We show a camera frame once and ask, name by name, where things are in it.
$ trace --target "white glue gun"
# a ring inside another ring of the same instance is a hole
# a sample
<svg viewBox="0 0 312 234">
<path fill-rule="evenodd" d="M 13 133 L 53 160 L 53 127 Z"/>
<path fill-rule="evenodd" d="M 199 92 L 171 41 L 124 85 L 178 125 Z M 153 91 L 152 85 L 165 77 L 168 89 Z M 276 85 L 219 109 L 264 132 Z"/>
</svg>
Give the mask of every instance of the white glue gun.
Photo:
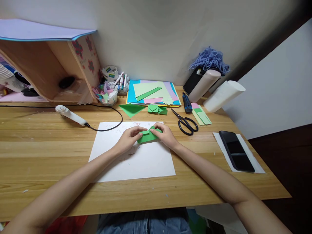
<svg viewBox="0 0 312 234">
<path fill-rule="evenodd" d="M 58 105 L 55 108 L 55 111 L 62 116 L 70 118 L 71 120 L 79 123 L 81 126 L 86 126 L 87 121 L 81 118 L 80 116 L 76 115 L 74 112 L 71 112 L 67 107 Z"/>
</svg>

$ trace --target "white wall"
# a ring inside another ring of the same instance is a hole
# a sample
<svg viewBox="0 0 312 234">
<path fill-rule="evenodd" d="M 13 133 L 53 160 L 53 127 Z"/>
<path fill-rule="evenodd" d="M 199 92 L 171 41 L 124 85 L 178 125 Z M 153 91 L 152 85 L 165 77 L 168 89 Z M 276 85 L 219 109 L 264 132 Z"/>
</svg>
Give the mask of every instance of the white wall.
<svg viewBox="0 0 312 234">
<path fill-rule="evenodd" d="M 0 18 L 97 28 L 100 63 L 131 78 L 185 83 L 205 47 L 232 70 L 282 22 L 295 0 L 1 0 Z"/>
<path fill-rule="evenodd" d="M 224 110 L 247 139 L 312 123 L 312 19 L 239 80 Z"/>
</svg>

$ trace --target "forearm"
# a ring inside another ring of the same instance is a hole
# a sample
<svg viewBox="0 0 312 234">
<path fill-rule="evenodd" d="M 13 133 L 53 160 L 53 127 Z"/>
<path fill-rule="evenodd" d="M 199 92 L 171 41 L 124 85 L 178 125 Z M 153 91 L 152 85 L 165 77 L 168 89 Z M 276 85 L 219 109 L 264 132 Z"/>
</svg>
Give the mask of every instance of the forearm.
<svg viewBox="0 0 312 234">
<path fill-rule="evenodd" d="M 217 165 L 178 144 L 173 151 L 193 168 L 226 202 L 234 205 L 256 197 L 247 187 Z"/>
<path fill-rule="evenodd" d="M 51 186 L 9 223 L 5 233 L 25 233 L 25 228 L 48 227 L 118 154 L 111 149 Z"/>
</svg>

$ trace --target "black scissors handle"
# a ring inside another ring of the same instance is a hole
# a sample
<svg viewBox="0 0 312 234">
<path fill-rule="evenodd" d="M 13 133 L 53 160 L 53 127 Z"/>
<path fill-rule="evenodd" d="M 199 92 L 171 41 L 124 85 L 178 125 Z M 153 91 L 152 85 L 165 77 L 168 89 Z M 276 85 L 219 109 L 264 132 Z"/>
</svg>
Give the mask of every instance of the black scissors handle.
<svg viewBox="0 0 312 234">
<path fill-rule="evenodd" d="M 191 122 L 195 125 L 196 129 L 192 128 L 192 126 L 187 122 L 187 120 L 188 120 L 188 121 L 191 121 Z M 182 123 L 184 126 L 186 126 L 187 129 L 190 130 L 191 132 L 188 133 L 188 132 L 184 131 L 184 130 L 182 129 L 182 127 L 181 127 L 181 123 Z M 197 124 L 196 124 L 192 119 L 190 119 L 190 118 L 188 118 L 188 117 L 179 119 L 178 125 L 179 125 L 180 130 L 181 130 L 184 134 L 186 134 L 186 135 L 188 135 L 188 136 L 191 136 L 191 135 L 194 134 L 194 132 L 197 132 L 197 131 L 198 131 L 198 126 L 197 126 Z"/>
</svg>

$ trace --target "scissors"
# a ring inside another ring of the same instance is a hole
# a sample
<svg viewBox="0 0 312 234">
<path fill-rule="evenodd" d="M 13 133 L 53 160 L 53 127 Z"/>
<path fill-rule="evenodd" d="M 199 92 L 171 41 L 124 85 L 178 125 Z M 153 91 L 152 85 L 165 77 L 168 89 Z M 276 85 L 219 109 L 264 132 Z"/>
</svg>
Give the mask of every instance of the scissors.
<svg viewBox="0 0 312 234">
<path fill-rule="evenodd" d="M 172 108 L 171 108 L 171 110 L 172 110 L 172 112 L 178 117 L 178 119 L 179 119 L 179 121 L 178 121 L 179 128 L 180 128 L 180 130 L 181 130 L 184 134 L 186 134 L 186 135 L 188 135 L 188 136 L 191 136 L 191 135 L 194 134 L 194 132 L 197 132 L 197 131 L 198 131 L 198 126 L 197 126 L 197 124 L 195 123 L 194 120 L 192 120 L 192 119 L 190 119 L 190 118 L 188 118 L 188 117 L 183 118 L 183 117 L 181 117 L 181 115 L 179 115 L 177 112 L 175 112 Z M 191 125 L 187 122 L 187 120 L 188 120 L 188 121 L 191 121 L 191 122 L 195 125 L 196 129 L 192 128 Z M 191 131 L 191 133 L 188 133 L 188 132 L 184 131 L 184 130 L 182 129 L 182 127 L 181 127 L 181 123 L 182 123 L 184 126 L 186 126 L 187 129 Z"/>
</svg>

